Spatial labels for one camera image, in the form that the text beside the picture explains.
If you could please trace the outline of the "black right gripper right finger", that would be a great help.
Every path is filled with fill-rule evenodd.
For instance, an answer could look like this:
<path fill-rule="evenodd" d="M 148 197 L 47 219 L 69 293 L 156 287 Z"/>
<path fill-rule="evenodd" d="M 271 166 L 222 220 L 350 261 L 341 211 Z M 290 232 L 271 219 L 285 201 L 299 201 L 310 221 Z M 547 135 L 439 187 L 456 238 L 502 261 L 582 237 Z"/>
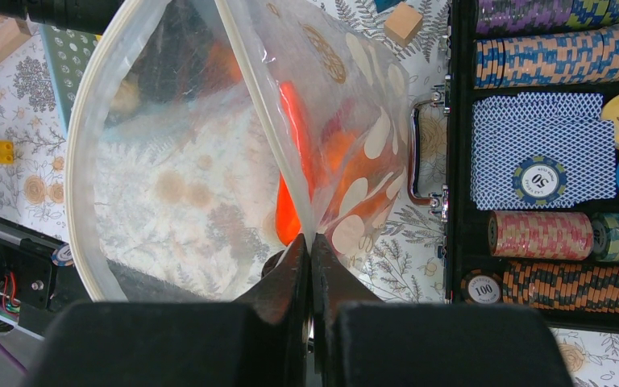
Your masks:
<path fill-rule="evenodd" d="M 507 306 L 387 303 L 310 249 L 314 357 L 325 386 L 570 386 L 544 319 Z"/>

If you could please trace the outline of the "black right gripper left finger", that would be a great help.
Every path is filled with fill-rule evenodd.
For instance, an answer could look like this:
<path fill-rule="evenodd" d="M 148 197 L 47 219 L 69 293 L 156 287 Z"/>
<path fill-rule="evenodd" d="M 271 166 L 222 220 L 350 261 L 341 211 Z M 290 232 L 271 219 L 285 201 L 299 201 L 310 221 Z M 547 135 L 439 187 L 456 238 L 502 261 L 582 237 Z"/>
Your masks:
<path fill-rule="evenodd" d="M 231 302 L 77 303 L 25 386 L 303 386 L 309 256 L 299 235 Z"/>

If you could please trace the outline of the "orange toy carrot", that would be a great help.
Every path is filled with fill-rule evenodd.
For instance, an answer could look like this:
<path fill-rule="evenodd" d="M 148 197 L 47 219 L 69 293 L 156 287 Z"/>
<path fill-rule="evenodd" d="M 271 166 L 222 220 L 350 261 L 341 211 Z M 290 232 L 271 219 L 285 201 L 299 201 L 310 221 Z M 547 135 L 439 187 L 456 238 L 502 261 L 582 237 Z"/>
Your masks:
<path fill-rule="evenodd" d="M 290 171 L 293 185 L 305 180 L 305 191 L 312 199 L 318 187 L 330 182 L 330 175 L 347 166 L 348 152 L 359 134 L 348 129 L 346 121 L 355 113 L 355 98 L 345 98 L 333 116 L 324 124 L 320 136 L 310 134 L 309 113 L 297 87 L 291 81 L 279 85 L 280 104 L 289 121 L 289 137 L 297 152 L 300 166 Z M 301 234 L 301 218 L 293 201 L 286 175 L 279 175 L 275 209 L 275 231 L 280 242 L 288 246 Z"/>

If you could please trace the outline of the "clear polka dot zip bag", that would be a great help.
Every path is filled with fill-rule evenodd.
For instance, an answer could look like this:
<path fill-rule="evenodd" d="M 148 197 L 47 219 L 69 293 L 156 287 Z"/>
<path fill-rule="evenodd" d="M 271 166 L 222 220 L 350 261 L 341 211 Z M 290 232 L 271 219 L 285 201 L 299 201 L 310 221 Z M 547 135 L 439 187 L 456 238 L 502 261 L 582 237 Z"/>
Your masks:
<path fill-rule="evenodd" d="M 359 137 L 312 199 L 280 104 L 291 81 L 318 137 L 345 98 Z M 286 249 L 284 173 L 301 233 L 357 273 L 404 185 L 409 74 L 381 42 L 307 1 L 126 1 L 69 126 L 69 243 L 94 301 L 233 299 Z"/>

